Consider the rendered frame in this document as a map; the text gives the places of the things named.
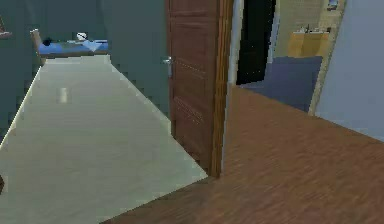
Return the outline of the yellow wooden kitchen cabinet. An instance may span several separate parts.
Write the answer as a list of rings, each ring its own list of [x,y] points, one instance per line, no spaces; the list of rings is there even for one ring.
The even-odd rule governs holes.
[[[325,56],[328,49],[327,32],[293,32],[288,43],[288,56],[306,58]]]

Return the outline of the brown wooden room door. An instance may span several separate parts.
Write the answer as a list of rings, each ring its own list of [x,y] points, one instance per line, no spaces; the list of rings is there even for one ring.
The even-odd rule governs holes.
[[[171,133],[209,176],[222,170],[234,0],[165,0]]]

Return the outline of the black room door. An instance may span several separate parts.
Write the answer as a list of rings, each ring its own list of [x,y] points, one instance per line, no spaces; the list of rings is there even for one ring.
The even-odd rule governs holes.
[[[244,0],[236,84],[265,77],[276,0]]]

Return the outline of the blue bed with wooden frame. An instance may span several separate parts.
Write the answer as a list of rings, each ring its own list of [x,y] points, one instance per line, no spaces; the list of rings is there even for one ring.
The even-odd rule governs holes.
[[[47,59],[106,55],[108,53],[107,40],[53,40],[50,46],[45,46],[42,44],[43,40],[38,29],[32,30],[30,36],[41,66],[46,63]]]

